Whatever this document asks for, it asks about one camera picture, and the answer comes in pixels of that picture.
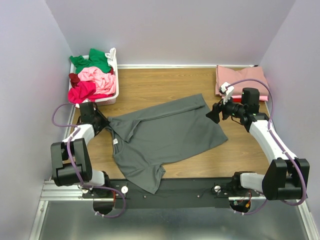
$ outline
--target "wooden surface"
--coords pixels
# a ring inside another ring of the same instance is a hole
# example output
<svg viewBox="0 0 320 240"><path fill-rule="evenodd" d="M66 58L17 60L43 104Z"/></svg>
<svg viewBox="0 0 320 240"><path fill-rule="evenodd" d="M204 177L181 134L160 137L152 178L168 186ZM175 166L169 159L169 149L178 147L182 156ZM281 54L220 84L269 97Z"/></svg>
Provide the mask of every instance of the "wooden surface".
<svg viewBox="0 0 320 240"><path fill-rule="evenodd" d="M102 113L119 116L172 100L202 93L209 108L220 100L215 96L215 68L120 69L119 96L113 105L100 106ZM264 103L260 112L267 112ZM76 110L74 123L78 119ZM264 174L269 166L256 140L230 118L219 123L228 141L211 150L176 163L165 164L164 178L229 177L236 171ZM92 167L110 178L123 178L112 155L111 134L103 130L88 144Z"/></svg>

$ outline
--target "folded clothing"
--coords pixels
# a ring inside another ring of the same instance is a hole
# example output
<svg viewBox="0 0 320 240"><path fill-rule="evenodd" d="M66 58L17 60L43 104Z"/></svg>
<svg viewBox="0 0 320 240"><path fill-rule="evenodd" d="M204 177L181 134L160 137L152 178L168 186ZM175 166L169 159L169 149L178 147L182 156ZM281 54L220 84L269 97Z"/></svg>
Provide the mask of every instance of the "folded clothing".
<svg viewBox="0 0 320 240"><path fill-rule="evenodd" d="M268 85L261 66L247 67L242 70L235 71L233 69L218 65L216 68L215 94L222 96L222 94L219 92L219 88L223 83L228 82L229 84L232 84L243 79L257 79ZM234 85L234 96L241 98L243 88L258 89L260 92L260 101L268 101L269 92L262 84L256 81L245 81L238 83Z"/></svg>
<svg viewBox="0 0 320 240"><path fill-rule="evenodd" d="M103 73L98 67L85 67L79 74L82 82L95 83L94 94L114 94L116 92L116 76L110 73Z"/></svg>
<svg viewBox="0 0 320 240"><path fill-rule="evenodd" d="M232 98L233 98L233 101L235 103L240 103L241 102L241 98L242 98L242 95L232 95ZM259 97L259 100L261 102L267 102L268 101L268 96L260 96Z"/></svg>
<svg viewBox="0 0 320 240"><path fill-rule="evenodd" d="M89 59L84 59L83 56L70 56L70 60L75 66L76 74L80 73L84 68L89 67L98 67L105 74L111 70L105 53L94 48L90 49Z"/></svg>
<svg viewBox="0 0 320 240"><path fill-rule="evenodd" d="M74 104L81 104L84 100L89 99L94 102L96 99L111 97L112 94L95 94L96 85L94 82L80 81L76 87L70 88L68 92L68 100Z"/></svg>

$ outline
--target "white laundry basket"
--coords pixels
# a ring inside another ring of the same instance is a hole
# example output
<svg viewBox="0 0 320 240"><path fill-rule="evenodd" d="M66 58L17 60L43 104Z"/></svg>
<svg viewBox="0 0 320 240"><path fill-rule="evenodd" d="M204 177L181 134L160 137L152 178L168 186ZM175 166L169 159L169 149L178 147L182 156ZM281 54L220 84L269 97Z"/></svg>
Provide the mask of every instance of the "white laundry basket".
<svg viewBox="0 0 320 240"><path fill-rule="evenodd" d="M100 98L100 99L96 99L95 102L98 106L101 105L110 105L110 104L115 104L117 97L119 95L119 78L118 78L118 65L117 65L117 57L116 57L116 49L115 48L111 48L109 53L105 54L108 64L110 67L113 68L113 74L115 75L115 93L113 96L110 97L105 97L105 98ZM85 55L83 56L84 59L88 59L89 55ZM71 67L70 67L70 73L74 74L76 72L76 68L75 65L73 63L71 63ZM72 88L71 83L69 81L69 90Z"/></svg>

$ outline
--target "white wall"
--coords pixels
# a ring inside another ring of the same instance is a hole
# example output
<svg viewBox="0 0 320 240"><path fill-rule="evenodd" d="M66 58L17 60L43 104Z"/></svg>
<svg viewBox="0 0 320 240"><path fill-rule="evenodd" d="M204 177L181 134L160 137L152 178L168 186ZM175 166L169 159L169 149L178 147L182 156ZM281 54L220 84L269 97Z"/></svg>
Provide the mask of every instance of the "white wall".
<svg viewBox="0 0 320 240"><path fill-rule="evenodd" d="M0 239L29 239L50 145L65 131L51 114L67 101L71 50L43 0L2 0L0 23Z"/></svg>
<svg viewBox="0 0 320 240"><path fill-rule="evenodd" d="M287 146L310 163L308 204L320 226L320 1L297 0L261 66L273 93L274 125Z"/></svg>
<svg viewBox="0 0 320 240"><path fill-rule="evenodd" d="M258 64L295 0L46 0L72 52L119 64Z"/></svg>

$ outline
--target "gray shirt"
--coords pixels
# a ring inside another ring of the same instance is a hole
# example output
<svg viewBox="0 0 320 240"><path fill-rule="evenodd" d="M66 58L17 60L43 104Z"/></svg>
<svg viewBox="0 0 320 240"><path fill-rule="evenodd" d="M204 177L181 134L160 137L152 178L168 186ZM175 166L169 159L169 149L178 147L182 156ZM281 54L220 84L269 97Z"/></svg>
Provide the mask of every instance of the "gray shirt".
<svg viewBox="0 0 320 240"><path fill-rule="evenodd" d="M109 117L113 157L123 175L154 194L165 169L212 149L226 140L221 127L206 117L201 94Z"/></svg>

